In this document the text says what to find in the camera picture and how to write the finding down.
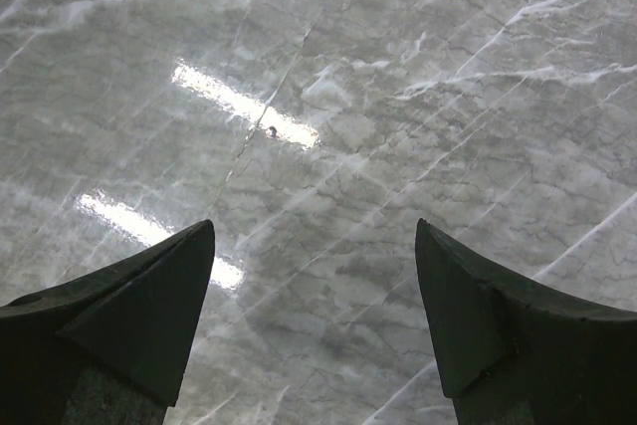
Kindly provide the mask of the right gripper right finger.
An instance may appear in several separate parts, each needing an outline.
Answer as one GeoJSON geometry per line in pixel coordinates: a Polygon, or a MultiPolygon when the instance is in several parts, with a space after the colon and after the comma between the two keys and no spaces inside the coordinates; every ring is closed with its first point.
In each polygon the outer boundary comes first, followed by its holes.
{"type": "Polygon", "coordinates": [[[511,271],[426,221],[419,288],[461,424],[632,424],[636,316],[511,271]]]}

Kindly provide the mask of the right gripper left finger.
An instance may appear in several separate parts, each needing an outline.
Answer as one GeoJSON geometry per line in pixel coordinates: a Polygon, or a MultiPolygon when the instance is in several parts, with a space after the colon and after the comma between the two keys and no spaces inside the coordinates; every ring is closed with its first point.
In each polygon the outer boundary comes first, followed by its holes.
{"type": "Polygon", "coordinates": [[[5,424],[160,424],[179,396],[215,256],[198,222],[1,309],[5,424]]]}

